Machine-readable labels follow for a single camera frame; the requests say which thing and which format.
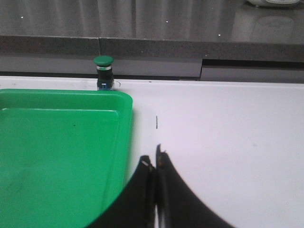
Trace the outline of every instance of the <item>white table surface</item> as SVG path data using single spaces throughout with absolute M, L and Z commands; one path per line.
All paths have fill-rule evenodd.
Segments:
M 96 80 L 0 76 L 1 88 L 96 90 Z M 129 176 L 141 155 L 155 164 L 161 143 L 231 225 L 304 227 L 304 85 L 118 80 L 115 88 L 133 98 Z

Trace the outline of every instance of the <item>green tray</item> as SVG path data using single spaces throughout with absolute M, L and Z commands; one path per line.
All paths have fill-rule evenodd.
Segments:
M 0 227 L 80 228 L 124 187 L 132 98 L 0 90 Z

